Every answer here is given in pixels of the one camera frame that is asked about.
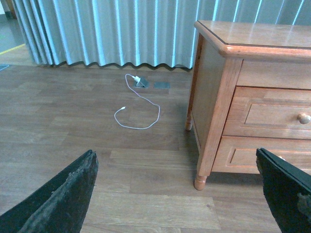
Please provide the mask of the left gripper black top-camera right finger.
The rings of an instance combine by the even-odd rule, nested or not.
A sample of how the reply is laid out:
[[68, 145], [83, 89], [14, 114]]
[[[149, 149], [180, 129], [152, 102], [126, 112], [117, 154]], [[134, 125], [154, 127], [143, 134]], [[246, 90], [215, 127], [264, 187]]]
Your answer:
[[263, 193], [283, 233], [311, 231], [311, 176], [264, 148], [257, 149]]

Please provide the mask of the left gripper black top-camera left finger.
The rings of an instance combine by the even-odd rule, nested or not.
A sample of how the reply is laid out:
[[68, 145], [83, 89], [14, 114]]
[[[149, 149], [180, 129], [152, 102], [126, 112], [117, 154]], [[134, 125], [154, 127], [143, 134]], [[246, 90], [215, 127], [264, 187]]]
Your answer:
[[88, 150], [25, 200], [0, 216], [2, 233], [78, 233], [98, 173]]

